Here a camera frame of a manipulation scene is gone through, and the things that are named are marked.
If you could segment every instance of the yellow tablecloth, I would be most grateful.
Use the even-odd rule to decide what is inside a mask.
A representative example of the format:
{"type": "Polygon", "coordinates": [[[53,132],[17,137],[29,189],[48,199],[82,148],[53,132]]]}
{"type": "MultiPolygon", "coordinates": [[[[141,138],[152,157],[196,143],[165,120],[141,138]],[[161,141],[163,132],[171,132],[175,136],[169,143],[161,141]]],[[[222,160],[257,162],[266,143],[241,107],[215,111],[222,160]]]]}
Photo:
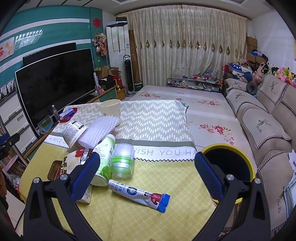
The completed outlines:
{"type": "MultiPolygon", "coordinates": [[[[27,198],[33,178],[46,181],[52,162],[63,160],[65,155],[65,148],[43,143],[21,178],[21,195],[27,198]]],[[[107,187],[94,186],[91,203],[77,205],[104,241],[192,240],[215,209],[192,161],[135,160],[133,177],[118,180],[151,192],[167,193],[170,201],[166,212],[160,213],[114,194],[107,187]]],[[[56,199],[54,205],[63,227],[71,232],[56,199]]]]}

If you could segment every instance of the curtain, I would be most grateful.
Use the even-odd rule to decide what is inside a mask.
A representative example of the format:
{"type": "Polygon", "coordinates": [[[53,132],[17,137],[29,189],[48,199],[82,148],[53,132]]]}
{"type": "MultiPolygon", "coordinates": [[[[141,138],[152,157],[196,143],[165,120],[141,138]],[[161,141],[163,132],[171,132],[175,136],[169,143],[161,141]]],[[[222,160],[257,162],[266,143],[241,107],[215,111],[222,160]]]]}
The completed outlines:
{"type": "Polygon", "coordinates": [[[144,85],[165,86],[169,76],[181,74],[181,6],[159,6],[126,13],[133,29],[140,78],[144,85]]]}
{"type": "Polygon", "coordinates": [[[158,6],[126,13],[144,85],[166,86],[173,74],[221,78],[222,66],[245,56],[247,18],[208,7],[158,6]]]}

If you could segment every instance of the clear plastic jar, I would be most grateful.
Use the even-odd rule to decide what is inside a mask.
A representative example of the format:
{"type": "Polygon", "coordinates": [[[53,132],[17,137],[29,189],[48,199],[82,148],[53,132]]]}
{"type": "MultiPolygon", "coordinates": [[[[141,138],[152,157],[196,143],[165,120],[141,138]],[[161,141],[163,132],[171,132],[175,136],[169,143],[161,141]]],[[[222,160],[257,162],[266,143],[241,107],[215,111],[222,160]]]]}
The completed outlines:
{"type": "Polygon", "coordinates": [[[133,158],[135,150],[130,144],[115,146],[110,171],[117,177],[128,178],[133,175],[133,158]]]}
{"type": "Polygon", "coordinates": [[[210,78],[210,77],[212,76],[212,73],[211,73],[210,70],[207,69],[207,70],[205,71],[204,75],[205,75],[207,78],[210,78]]]}

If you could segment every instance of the water bottle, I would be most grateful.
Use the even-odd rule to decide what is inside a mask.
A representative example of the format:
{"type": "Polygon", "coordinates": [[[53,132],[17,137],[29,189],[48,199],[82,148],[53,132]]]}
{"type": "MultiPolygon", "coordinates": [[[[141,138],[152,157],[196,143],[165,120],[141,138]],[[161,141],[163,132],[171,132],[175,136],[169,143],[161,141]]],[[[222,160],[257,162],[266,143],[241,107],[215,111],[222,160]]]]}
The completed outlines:
{"type": "Polygon", "coordinates": [[[61,117],[59,116],[59,113],[58,113],[56,107],[54,105],[52,105],[52,108],[53,108],[55,118],[57,119],[57,121],[59,121],[61,117]]]}

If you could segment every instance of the television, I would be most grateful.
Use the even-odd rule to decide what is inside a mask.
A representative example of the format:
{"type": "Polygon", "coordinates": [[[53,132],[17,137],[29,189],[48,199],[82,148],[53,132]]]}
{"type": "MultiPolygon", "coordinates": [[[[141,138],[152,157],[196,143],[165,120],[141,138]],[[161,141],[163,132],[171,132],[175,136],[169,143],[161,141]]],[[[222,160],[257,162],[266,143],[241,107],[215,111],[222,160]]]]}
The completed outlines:
{"type": "Polygon", "coordinates": [[[35,53],[29,54],[22,58],[22,62],[24,66],[27,66],[29,64],[32,64],[38,60],[59,54],[59,53],[65,53],[69,51],[76,50],[76,43],[68,43],[68,44],[61,44],[57,46],[53,46],[50,48],[46,48],[40,51],[37,51],[35,53]]]}
{"type": "Polygon", "coordinates": [[[52,105],[61,111],[93,92],[93,72],[90,49],[54,55],[16,71],[18,94],[33,127],[53,114],[52,105]]]}

